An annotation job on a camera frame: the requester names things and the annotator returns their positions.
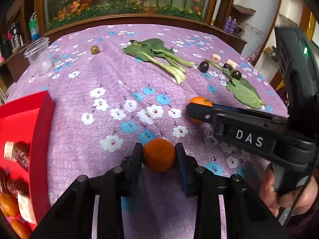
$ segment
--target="plastic cup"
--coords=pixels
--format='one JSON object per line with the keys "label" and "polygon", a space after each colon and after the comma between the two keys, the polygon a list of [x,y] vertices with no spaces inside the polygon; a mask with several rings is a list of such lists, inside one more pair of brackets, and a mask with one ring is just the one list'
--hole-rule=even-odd
{"label": "plastic cup", "polygon": [[34,64],[34,69],[39,76],[43,76],[52,68],[49,54],[48,37],[37,39],[24,52],[24,57],[28,58],[30,65]]}

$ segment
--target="screw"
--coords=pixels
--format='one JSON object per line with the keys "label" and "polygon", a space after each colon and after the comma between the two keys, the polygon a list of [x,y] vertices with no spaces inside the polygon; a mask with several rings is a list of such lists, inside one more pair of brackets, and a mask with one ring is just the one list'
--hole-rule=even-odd
{"label": "screw", "polygon": [[79,177],[78,177],[78,181],[79,182],[83,182],[83,181],[85,181],[87,179],[87,176],[86,175],[80,175]]}
{"label": "screw", "polygon": [[114,169],[113,169],[113,172],[115,172],[115,173],[121,173],[122,171],[123,171],[123,169],[120,166],[114,167]]}
{"label": "screw", "polygon": [[241,176],[239,174],[234,174],[234,175],[232,175],[232,179],[234,181],[239,182],[239,181],[241,181]]}
{"label": "screw", "polygon": [[196,167],[195,171],[197,171],[198,173],[203,173],[205,171],[205,168],[203,166],[198,166]]}

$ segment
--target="black cable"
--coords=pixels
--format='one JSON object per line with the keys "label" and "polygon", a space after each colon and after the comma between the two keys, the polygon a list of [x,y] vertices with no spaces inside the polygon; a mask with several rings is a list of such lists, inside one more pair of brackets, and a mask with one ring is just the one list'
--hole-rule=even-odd
{"label": "black cable", "polygon": [[313,165],[312,165],[312,167],[311,167],[309,177],[308,177],[308,179],[307,179],[305,185],[302,187],[300,193],[298,194],[297,198],[295,199],[295,201],[294,201],[294,203],[293,203],[293,205],[292,205],[292,207],[291,207],[291,211],[290,211],[290,213],[289,213],[289,215],[288,215],[288,217],[287,217],[287,219],[286,219],[286,221],[285,221],[285,223],[284,223],[284,225],[283,225],[284,228],[287,227],[288,222],[289,222],[289,220],[290,220],[290,218],[291,218],[291,215],[292,215],[292,213],[294,212],[294,210],[295,210],[295,208],[296,208],[296,205],[297,205],[297,203],[298,203],[300,197],[302,196],[302,194],[304,193],[306,187],[307,187],[308,184],[310,183],[312,174],[313,174],[313,172],[314,172],[315,169],[316,169],[317,158],[318,158],[318,155],[319,155],[319,136],[318,136],[318,134],[316,134],[316,149],[317,149],[317,150],[316,150],[316,154],[315,154],[315,159],[314,159],[314,163],[313,163]]}

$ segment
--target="red tray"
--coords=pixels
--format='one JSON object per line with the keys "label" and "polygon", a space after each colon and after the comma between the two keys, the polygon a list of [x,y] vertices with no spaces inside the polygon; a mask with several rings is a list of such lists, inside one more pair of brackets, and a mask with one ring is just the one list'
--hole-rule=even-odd
{"label": "red tray", "polygon": [[[0,167],[9,178],[29,185],[37,223],[50,208],[47,189],[47,148],[55,103],[48,91],[35,93],[0,106]],[[17,163],[4,159],[6,141],[24,141],[30,147],[30,167],[26,172]],[[28,224],[33,231],[34,224]]]}

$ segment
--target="purple tablecloth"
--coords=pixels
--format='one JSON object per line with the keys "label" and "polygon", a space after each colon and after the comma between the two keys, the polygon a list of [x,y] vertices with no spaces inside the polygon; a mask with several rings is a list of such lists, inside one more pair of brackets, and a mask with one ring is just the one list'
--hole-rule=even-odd
{"label": "purple tablecloth", "polygon": [[[78,175],[102,175],[130,155],[136,142],[145,144],[155,137],[173,145],[182,142],[188,155],[215,174],[239,173],[252,182],[258,180],[249,154],[218,143],[210,125],[196,124],[185,116],[185,106],[195,96],[245,108],[226,89],[227,78],[221,71],[210,66],[203,74],[188,68],[187,80],[178,85],[163,69],[122,51],[131,39],[156,37],[176,49],[179,57],[197,64],[212,54],[220,55],[222,63],[235,61],[267,104],[262,110],[287,115],[283,102],[261,74],[215,36],[153,24],[99,26],[63,36],[49,47],[55,63],[52,71],[38,77],[31,65],[9,97],[11,101],[47,89],[56,103],[47,170],[52,204]],[[93,45],[99,47],[99,54],[90,53]],[[136,197],[122,199],[125,236],[193,238],[196,204],[196,198],[183,195],[177,168],[161,175],[143,168]],[[212,236],[216,229],[219,227],[212,224]]]}

